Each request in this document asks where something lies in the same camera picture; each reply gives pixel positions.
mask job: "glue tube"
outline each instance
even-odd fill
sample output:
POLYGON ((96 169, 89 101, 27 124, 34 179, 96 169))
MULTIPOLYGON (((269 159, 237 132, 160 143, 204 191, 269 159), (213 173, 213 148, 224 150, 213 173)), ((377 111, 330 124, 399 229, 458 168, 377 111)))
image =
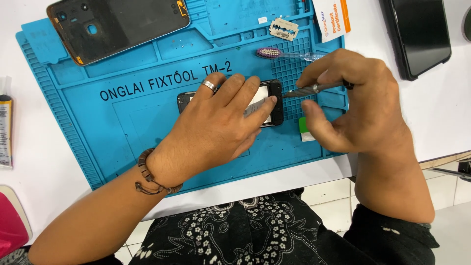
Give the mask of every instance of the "glue tube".
POLYGON ((7 95, 11 77, 7 76, 0 82, 0 169, 13 169, 11 154, 11 120, 13 100, 7 95))

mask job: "beaded bracelet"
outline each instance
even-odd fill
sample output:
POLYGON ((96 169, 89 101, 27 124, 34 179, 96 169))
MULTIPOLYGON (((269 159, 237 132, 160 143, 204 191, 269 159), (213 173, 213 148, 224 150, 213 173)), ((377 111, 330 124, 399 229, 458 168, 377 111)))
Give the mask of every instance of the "beaded bracelet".
POLYGON ((138 159, 138 167, 139 167, 139 170, 141 171, 142 176, 146 179, 147 182, 153 182, 153 183, 155 183, 159 186, 157 188, 157 192, 151 192, 151 191, 145 190, 142 187, 140 182, 136 182, 136 190, 139 191, 139 192, 142 192, 144 194, 147 194, 147 195, 159 194, 163 190, 167 190, 168 194, 177 193, 181 189, 181 187, 183 187, 183 184, 180 184, 177 187, 173 187, 173 188, 165 188, 164 186, 162 186, 159 183, 155 182, 154 176, 147 169, 146 158, 150 155, 150 153, 152 153, 152 151, 154 149, 155 148, 149 148, 149 149, 145 150, 144 152, 142 152, 142 154, 139 156, 139 159, 138 159))

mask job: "smartphone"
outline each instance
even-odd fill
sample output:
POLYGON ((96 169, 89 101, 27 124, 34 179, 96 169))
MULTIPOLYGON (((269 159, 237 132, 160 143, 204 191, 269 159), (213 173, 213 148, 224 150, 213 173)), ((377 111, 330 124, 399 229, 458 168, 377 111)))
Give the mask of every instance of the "smartphone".
POLYGON ((443 0, 381 0, 402 79, 419 75, 451 57, 443 0))
POLYGON ((80 66, 190 25, 184 0, 62 0, 47 14, 80 66))
MULTIPOLYGON (((283 123, 283 99, 281 94, 281 83, 278 79, 262 81, 260 82, 259 90, 253 97, 247 109, 244 111, 244 117, 247 117, 250 113, 256 111, 261 107, 265 100, 269 96, 276 96, 278 101, 276 102, 275 108, 271 112, 267 120, 260 126, 260 128, 277 126, 283 123)), ((177 104, 180 114, 183 112, 185 107, 190 103, 194 97, 196 91, 181 93, 177 96, 177 104)))

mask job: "white table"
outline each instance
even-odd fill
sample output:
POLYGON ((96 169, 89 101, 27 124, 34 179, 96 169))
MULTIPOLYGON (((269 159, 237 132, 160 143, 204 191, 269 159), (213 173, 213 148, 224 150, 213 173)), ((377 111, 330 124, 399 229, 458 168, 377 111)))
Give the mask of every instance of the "white table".
MULTIPOLYGON (((12 187, 24 207, 34 234, 29 243, 63 210, 91 192, 15 39, 21 24, 46 17, 51 2, 0 4, 0 75, 13 77, 15 99, 15 168, 1 171, 0 183, 12 187)), ((384 60, 399 79, 379 1, 349 0, 348 4, 352 31, 346 36, 347 48, 384 60)), ((471 150, 471 44, 461 34, 469 6, 468 0, 445 0, 450 61, 417 81, 399 81, 403 114, 419 161, 471 150)), ((166 198, 146 219, 350 177, 356 172, 350 165, 355 162, 345 155, 166 198)))

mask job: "person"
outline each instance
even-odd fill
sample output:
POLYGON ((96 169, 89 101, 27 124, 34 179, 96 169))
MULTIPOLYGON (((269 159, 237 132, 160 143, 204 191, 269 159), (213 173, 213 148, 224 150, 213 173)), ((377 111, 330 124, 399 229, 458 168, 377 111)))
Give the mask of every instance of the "person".
MULTIPOLYGON (((342 79, 355 84, 346 114, 329 122, 314 101, 302 108, 323 147, 358 152, 360 204, 343 238, 301 200, 302 189, 290 190, 156 219, 130 265, 434 264, 431 249, 439 245, 429 223, 435 213, 398 84, 381 60, 338 49, 307 66, 296 85, 342 79)), ((177 187, 247 150, 276 97, 244 118, 259 78, 235 74, 226 80, 216 72, 206 80, 222 84, 220 90, 213 94, 202 84, 146 159, 158 184, 143 182, 137 166, 129 169, 58 216, 17 264, 120 264, 113 253, 167 194, 138 192, 136 182, 150 191, 177 187)))

